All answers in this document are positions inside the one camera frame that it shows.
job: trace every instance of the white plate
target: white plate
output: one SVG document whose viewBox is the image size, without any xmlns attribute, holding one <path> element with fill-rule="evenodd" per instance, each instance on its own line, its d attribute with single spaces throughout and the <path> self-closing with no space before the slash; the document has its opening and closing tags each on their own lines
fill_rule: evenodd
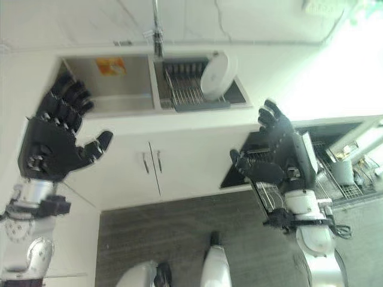
<svg viewBox="0 0 383 287">
<path fill-rule="evenodd" d="M 201 77 L 201 90 L 206 100 L 216 100 L 223 96 L 232 85 L 237 74 L 238 61 L 219 54 L 210 60 Z"/>
</svg>

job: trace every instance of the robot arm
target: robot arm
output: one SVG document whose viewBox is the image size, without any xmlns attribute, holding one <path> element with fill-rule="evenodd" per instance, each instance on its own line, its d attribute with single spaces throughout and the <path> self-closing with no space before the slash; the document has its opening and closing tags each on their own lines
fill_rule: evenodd
<svg viewBox="0 0 383 287">
<path fill-rule="evenodd" d="M 108 148 L 113 136 L 109 131 L 84 147 L 75 145 L 83 115 L 93 107 L 89 96 L 82 82 L 64 74 L 29 119 L 18 160 L 23 182 L 15 185 L 1 218 L 8 239 L 2 286 L 42 285 L 54 251 L 55 216 L 69 213 L 71 207 L 56 187 Z"/>
<path fill-rule="evenodd" d="M 335 251 L 335 236 L 341 234 L 332 216 L 331 200 L 318 202 L 314 193 L 318 166 L 309 135 L 298 134 L 269 100 L 259 110 L 258 121 L 260 132 L 268 137 L 272 162 L 252 160 L 237 150 L 231 150 L 230 156 L 255 191 L 256 182 L 268 182 L 276 184 L 284 196 L 286 208 L 268 212 L 264 225 L 295 233 L 310 271 L 310 286 L 344 287 L 346 278 Z"/>
</svg>

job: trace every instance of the stainless steel sink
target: stainless steel sink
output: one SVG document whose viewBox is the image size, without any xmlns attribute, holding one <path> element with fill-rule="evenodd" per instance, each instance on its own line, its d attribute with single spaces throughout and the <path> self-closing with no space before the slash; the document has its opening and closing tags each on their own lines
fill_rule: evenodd
<svg viewBox="0 0 383 287">
<path fill-rule="evenodd" d="M 200 78 L 206 56 L 156 60 L 147 54 L 63 57 L 57 76 L 70 71 L 84 81 L 95 108 L 87 117 L 247 108 L 238 78 L 219 100 L 208 102 Z"/>
<path fill-rule="evenodd" d="M 108 59 L 118 59 L 119 64 L 107 64 L 105 69 L 105 65 L 100 63 L 103 60 L 108 63 Z M 64 58 L 60 70 L 70 70 L 76 78 L 84 81 L 95 103 L 91 114 L 110 115 L 154 110 L 146 55 Z"/>
<path fill-rule="evenodd" d="M 160 103 L 163 109 L 177 112 L 228 109 L 231 104 L 246 104 L 236 80 L 218 100 L 207 101 L 200 79 L 209 60 L 207 57 L 170 58 L 154 63 Z"/>
</svg>

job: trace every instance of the white countertop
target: white countertop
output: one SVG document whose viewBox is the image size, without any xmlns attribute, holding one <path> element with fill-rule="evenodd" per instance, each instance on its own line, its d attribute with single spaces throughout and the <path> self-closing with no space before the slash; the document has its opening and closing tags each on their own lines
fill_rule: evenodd
<svg viewBox="0 0 383 287">
<path fill-rule="evenodd" d="M 51 84 L 60 56 L 151 53 L 147 47 L 68 48 L 7 54 L 2 69 L 2 136 L 0 172 L 13 166 L 24 117 L 32 115 Z M 374 50 L 355 58 L 336 47 L 322 50 L 298 46 L 169 47 L 166 53 L 190 54 L 224 50 L 238 57 L 238 77 L 252 108 L 185 114 L 92 118 L 84 121 L 81 137 L 113 127 L 124 133 L 201 129 L 255 124 L 257 110 L 267 98 L 278 103 L 293 121 L 383 114 L 383 53 Z"/>
</svg>

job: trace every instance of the wall outlet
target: wall outlet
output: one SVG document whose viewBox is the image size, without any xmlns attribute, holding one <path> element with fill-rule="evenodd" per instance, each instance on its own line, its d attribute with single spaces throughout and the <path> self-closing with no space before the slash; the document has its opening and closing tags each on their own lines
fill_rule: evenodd
<svg viewBox="0 0 383 287">
<path fill-rule="evenodd" d="M 307 14 L 326 18 L 339 18 L 346 8 L 345 0 L 306 0 L 303 10 Z"/>
</svg>

